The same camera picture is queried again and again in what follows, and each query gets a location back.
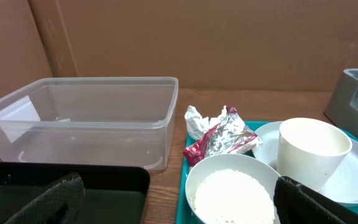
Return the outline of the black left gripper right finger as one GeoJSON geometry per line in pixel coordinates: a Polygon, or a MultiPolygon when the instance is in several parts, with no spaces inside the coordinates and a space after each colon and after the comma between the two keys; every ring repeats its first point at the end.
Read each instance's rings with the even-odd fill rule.
{"type": "Polygon", "coordinates": [[[273,202],[281,224],[358,224],[358,214],[307,186],[281,176],[273,202]]]}

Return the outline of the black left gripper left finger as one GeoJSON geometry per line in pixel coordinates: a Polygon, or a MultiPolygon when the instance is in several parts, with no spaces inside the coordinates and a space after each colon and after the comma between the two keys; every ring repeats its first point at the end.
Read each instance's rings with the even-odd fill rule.
{"type": "Polygon", "coordinates": [[[74,223],[83,206],[80,174],[69,173],[16,202],[4,212],[4,223],[74,223]]]}

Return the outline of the grey bowl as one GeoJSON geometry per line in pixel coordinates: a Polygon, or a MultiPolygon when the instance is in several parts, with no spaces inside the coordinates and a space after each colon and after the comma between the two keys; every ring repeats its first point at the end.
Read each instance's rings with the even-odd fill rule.
{"type": "Polygon", "coordinates": [[[273,199],[275,183],[280,177],[277,171],[257,159],[240,154],[221,154],[208,157],[197,163],[188,173],[182,183],[181,196],[187,200],[182,210],[185,214],[177,223],[204,223],[196,214],[194,199],[199,185],[207,176],[219,170],[230,169],[243,172],[256,180],[265,188],[270,199],[273,199]]]}

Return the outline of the grey plate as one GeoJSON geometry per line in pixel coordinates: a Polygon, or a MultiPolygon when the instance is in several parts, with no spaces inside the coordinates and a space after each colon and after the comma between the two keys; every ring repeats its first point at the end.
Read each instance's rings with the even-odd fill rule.
{"type": "MultiPolygon", "coordinates": [[[[276,169],[281,122],[247,121],[246,125],[263,142],[252,151],[254,157],[276,169]]],[[[343,206],[351,207],[358,206],[358,139],[350,133],[346,134],[352,140],[352,149],[319,192],[343,206]]]]}

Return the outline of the white rice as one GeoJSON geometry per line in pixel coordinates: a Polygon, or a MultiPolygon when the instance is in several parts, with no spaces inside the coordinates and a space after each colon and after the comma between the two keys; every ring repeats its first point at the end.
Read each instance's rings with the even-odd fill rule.
{"type": "Polygon", "coordinates": [[[219,170],[197,188],[195,213],[205,223],[273,224],[275,209],[259,181],[237,170],[219,170]]]}

